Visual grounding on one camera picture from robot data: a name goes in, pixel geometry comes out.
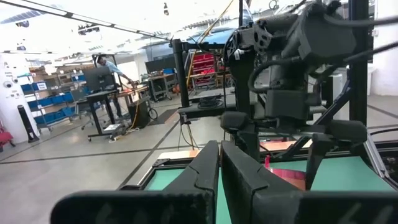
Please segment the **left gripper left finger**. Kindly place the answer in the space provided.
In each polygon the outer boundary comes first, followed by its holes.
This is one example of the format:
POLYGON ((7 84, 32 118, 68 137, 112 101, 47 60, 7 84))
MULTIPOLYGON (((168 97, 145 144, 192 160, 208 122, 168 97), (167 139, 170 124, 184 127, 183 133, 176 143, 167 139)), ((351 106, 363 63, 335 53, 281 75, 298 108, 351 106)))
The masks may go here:
POLYGON ((216 194, 218 188, 219 147, 216 141, 209 141, 183 172, 163 191, 194 190, 216 194))

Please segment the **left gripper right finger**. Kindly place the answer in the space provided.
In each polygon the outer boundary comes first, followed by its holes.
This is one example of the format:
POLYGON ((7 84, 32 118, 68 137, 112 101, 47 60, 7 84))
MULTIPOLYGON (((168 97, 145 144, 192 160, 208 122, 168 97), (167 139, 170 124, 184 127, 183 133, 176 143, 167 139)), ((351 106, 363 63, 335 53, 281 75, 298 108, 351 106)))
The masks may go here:
POLYGON ((221 143, 221 175, 232 224, 297 224, 296 186, 229 141, 221 143))

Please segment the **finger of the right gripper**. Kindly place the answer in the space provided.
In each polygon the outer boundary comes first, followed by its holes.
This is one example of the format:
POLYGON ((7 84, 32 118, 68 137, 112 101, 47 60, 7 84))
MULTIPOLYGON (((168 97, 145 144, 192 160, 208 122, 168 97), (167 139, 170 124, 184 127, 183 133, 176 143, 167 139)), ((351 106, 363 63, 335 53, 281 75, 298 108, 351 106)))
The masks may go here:
POLYGON ((258 161, 260 159, 258 133, 254 131, 238 131, 236 145, 247 155, 258 161))
POLYGON ((305 171, 305 189, 312 188, 317 170, 326 153, 333 148, 333 141, 326 134, 313 134, 312 145, 308 150, 307 166, 305 171))

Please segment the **salmon-sided tin can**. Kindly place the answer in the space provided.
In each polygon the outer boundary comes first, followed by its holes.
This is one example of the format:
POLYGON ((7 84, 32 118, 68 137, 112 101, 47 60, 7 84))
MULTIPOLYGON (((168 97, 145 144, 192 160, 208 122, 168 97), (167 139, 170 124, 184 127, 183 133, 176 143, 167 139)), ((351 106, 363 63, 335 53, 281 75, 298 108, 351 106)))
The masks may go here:
POLYGON ((305 186, 305 172, 298 170, 288 170, 288 169, 275 169, 268 167, 270 172, 277 175, 281 179, 289 182, 290 184, 296 186, 300 190, 306 190, 305 186))

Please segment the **green table mat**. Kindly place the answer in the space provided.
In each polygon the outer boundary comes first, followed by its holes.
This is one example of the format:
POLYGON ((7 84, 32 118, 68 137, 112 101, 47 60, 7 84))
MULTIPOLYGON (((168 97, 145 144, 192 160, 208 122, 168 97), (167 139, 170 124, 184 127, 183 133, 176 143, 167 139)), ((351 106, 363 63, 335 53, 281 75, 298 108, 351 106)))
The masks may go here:
MULTIPOLYGON (((306 161, 275 162, 271 163, 270 167, 305 171, 306 161)), ((145 190, 162 190, 182 171, 183 169, 155 171, 145 190)), ((394 189, 365 165, 360 157, 340 157, 322 161, 312 190, 393 191, 394 189)), ((219 175, 217 206, 216 224, 231 224, 221 174, 219 175)))

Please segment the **grey equipment cart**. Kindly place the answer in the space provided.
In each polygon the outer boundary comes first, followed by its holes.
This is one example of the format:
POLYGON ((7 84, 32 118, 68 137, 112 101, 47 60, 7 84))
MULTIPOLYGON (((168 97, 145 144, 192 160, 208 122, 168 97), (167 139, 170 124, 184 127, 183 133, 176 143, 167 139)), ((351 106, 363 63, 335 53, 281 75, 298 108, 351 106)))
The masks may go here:
POLYGON ((186 116, 188 119, 202 118, 210 116, 220 116, 224 113, 224 109, 227 111, 236 111, 235 95, 233 88, 226 89, 226 106, 224 103, 223 89, 215 89, 203 91, 195 96, 189 98, 189 107, 180 107, 177 113, 180 116, 186 116), (200 99, 202 98, 216 98, 217 106, 199 106, 200 99))

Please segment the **black computer tower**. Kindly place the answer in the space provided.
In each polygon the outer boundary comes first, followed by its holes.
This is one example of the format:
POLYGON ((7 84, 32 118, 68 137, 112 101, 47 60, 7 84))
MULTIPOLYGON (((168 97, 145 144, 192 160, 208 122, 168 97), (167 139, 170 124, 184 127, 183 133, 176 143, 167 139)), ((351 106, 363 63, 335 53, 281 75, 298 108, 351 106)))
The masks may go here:
POLYGON ((134 128, 145 128, 149 122, 147 101, 136 101, 127 106, 131 117, 131 124, 134 128))

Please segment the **red bin rack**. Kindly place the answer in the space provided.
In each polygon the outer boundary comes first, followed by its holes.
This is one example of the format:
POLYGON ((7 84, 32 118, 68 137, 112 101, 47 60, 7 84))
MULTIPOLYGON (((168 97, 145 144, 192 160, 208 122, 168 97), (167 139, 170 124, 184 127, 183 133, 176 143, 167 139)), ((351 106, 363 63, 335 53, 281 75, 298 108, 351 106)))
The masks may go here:
POLYGON ((192 84, 199 86, 213 85, 216 75, 216 57, 209 53, 193 56, 191 79, 192 84))

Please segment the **black cart pole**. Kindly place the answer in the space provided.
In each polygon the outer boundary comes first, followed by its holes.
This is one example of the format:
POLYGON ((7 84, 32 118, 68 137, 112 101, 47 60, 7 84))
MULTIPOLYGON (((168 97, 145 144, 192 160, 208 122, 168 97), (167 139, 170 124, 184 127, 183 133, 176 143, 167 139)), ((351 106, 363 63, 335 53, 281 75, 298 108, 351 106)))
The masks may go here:
POLYGON ((175 66, 177 69, 177 80, 180 87, 181 106, 187 108, 190 106, 188 89, 186 83, 185 65, 183 61, 183 52, 189 50, 214 50, 223 49, 224 44, 210 44, 208 42, 202 44, 191 44, 182 42, 180 39, 172 39, 170 46, 173 50, 175 66))

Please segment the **metal workbench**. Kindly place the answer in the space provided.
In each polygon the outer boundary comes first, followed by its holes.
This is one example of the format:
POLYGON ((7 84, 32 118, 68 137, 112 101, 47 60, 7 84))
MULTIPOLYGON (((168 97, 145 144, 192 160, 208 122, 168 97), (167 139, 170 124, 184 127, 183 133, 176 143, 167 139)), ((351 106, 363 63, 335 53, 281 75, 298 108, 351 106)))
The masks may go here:
POLYGON ((155 102, 162 98, 171 100, 172 89, 177 84, 176 74, 171 73, 150 77, 149 84, 155 102))

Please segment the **black desk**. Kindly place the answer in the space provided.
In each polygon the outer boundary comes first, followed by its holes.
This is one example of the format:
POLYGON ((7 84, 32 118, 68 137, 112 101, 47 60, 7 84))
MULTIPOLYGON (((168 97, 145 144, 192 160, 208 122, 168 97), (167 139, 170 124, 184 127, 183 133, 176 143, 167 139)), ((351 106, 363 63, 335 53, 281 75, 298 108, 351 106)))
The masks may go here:
POLYGON ((96 114, 96 109, 94 107, 94 104, 96 102, 102 102, 102 101, 105 102, 105 108, 106 108, 108 117, 110 119, 110 122, 111 122, 111 124, 116 124, 115 118, 114 118, 114 114, 113 114, 113 111, 112 111, 112 108, 111 108, 111 105, 110 105, 109 95, 115 95, 117 92, 118 92, 117 90, 100 91, 100 92, 97 92, 97 93, 90 94, 90 95, 86 96, 86 100, 87 100, 87 102, 88 102, 88 104, 90 106, 91 114, 92 114, 92 117, 93 117, 94 122, 95 122, 96 130, 98 132, 97 134, 89 134, 88 135, 89 142, 91 142, 91 139, 95 138, 95 137, 101 137, 101 136, 109 136, 109 137, 111 137, 113 135, 113 132, 111 132, 111 133, 104 133, 103 132, 103 128, 100 125, 100 121, 99 121, 99 118, 98 118, 98 116, 96 114))

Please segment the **person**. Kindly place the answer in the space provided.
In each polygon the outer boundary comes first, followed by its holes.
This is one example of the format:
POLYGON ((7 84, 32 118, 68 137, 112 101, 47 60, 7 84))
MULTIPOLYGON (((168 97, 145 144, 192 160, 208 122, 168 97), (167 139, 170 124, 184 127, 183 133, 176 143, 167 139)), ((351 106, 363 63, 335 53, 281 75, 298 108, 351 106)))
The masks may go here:
MULTIPOLYGON (((115 66, 113 62, 106 60, 104 55, 99 55, 98 58, 96 59, 96 62, 101 66, 108 67, 111 73, 117 73, 120 77, 126 79, 130 84, 134 82, 131 78, 125 75, 122 71, 120 71, 120 69, 117 66, 115 66)), ((121 107, 118 98, 115 96, 113 97, 113 103, 116 108, 116 115, 118 116, 118 118, 122 118, 123 115, 121 112, 121 107)))

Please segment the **black monitor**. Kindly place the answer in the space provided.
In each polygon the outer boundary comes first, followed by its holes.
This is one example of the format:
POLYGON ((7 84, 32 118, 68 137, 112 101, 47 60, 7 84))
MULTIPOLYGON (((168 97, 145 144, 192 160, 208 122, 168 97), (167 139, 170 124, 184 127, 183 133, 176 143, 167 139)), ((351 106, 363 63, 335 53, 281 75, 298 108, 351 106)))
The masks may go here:
POLYGON ((108 67, 84 69, 83 75, 90 91, 114 90, 116 81, 108 67))

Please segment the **blue bin shelving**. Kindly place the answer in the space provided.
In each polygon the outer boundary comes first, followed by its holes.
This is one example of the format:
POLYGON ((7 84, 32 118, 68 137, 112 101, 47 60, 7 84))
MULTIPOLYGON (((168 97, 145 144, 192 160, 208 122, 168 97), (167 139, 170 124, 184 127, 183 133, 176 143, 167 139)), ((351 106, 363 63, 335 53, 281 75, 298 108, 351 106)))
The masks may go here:
POLYGON ((75 73, 30 72, 18 76, 22 92, 38 132, 53 131, 57 124, 73 121, 75 100, 72 93, 79 83, 75 73))

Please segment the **black tower device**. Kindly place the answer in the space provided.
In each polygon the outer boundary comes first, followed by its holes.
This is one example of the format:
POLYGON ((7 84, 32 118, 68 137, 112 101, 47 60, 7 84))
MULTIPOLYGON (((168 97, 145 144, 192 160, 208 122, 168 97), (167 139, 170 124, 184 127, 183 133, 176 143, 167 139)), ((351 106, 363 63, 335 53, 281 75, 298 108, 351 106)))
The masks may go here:
POLYGON ((27 136, 28 136, 28 143, 36 142, 39 140, 38 136, 34 132, 34 129, 30 123, 29 117, 25 111, 25 108, 22 105, 17 106, 18 112, 20 114, 21 120, 25 127, 27 136))

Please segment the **red stool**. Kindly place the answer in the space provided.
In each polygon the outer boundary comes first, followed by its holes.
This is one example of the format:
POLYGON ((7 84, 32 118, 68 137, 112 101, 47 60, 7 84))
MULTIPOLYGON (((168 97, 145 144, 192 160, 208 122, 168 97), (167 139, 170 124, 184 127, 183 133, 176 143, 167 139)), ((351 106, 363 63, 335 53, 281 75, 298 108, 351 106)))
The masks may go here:
POLYGON ((3 146, 6 144, 10 144, 12 147, 15 147, 16 145, 13 143, 13 136, 2 129, 0 129, 0 151, 2 151, 3 146))

